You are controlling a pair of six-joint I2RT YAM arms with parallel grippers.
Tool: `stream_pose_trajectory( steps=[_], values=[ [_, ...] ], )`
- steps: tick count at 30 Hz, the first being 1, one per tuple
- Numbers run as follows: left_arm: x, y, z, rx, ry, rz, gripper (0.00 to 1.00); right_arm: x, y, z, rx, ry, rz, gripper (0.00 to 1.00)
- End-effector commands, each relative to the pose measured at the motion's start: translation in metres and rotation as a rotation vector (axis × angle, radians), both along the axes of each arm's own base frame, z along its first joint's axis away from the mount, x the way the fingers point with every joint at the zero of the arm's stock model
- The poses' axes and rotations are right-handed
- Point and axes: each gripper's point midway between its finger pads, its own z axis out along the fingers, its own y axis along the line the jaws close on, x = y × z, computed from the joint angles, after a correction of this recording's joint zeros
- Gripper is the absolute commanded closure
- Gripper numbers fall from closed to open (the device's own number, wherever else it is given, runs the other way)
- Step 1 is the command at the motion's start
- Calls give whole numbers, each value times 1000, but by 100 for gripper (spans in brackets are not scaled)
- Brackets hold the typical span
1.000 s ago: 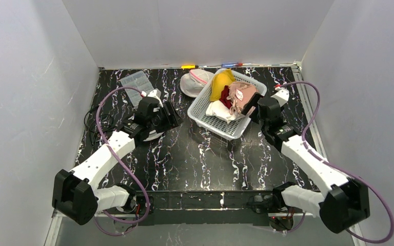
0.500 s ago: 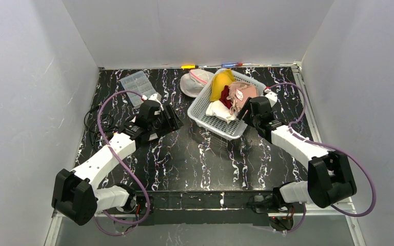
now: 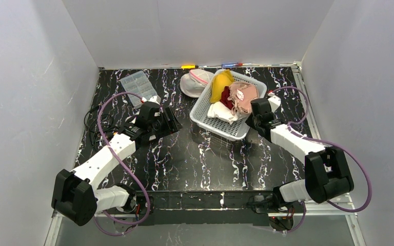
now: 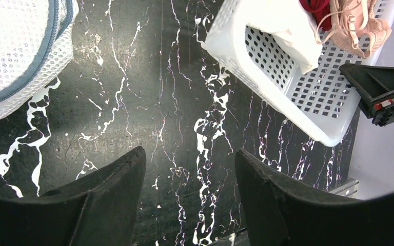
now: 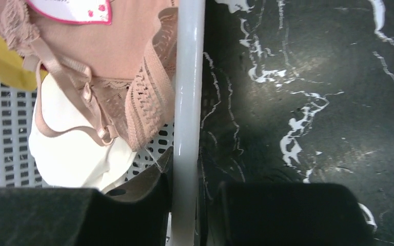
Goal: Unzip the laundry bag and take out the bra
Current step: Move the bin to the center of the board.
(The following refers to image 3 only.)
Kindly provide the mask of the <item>beige pink bra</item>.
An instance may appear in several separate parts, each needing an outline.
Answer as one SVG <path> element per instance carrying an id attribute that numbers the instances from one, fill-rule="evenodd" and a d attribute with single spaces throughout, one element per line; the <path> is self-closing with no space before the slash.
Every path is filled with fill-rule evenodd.
<path id="1" fill-rule="evenodd" d="M 228 100 L 232 102 L 232 114 L 250 114 L 251 101 L 259 98 L 259 92 L 255 85 L 237 81 L 229 86 L 230 96 Z"/>

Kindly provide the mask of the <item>red bra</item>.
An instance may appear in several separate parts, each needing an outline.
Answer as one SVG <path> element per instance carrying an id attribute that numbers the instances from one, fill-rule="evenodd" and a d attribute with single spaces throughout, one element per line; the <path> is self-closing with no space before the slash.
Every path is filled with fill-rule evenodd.
<path id="1" fill-rule="evenodd" d="M 225 86 L 225 88 L 221 94 L 220 102 L 224 106 L 226 106 L 229 110 L 231 110 L 234 107 L 234 103 L 229 98 L 230 98 L 230 88 L 229 88 L 229 86 Z"/>

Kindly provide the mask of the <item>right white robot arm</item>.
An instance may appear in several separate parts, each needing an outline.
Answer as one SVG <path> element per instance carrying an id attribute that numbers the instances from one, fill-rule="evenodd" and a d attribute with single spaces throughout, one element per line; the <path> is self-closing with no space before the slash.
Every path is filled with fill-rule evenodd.
<path id="1" fill-rule="evenodd" d="M 273 106 L 265 98 L 252 100 L 251 109 L 247 125 L 270 143 L 288 151 L 305 168 L 304 179 L 273 188 L 275 204 L 281 207 L 298 200 L 322 203 L 354 189 L 345 154 L 340 148 L 326 147 L 290 131 L 285 123 L 275 119 Z"/>

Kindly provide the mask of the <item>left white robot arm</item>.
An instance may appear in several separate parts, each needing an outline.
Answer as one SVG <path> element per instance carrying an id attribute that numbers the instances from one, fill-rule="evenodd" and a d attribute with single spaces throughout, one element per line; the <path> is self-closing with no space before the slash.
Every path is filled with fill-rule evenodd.
<path id="1" fill-rule="evenodd" d="M 61 170 L 54 183 L 51 206 L 78 226 L 88 223 L 99 212 L 125 208 L 135 192 L 125 185 L 99 189 L 101 181 L 140 147 L 178 132 L 182 125 L 170 107 L 147 101 L 139 114 L 112 137 L 88 161 L 71 171 Z"/>

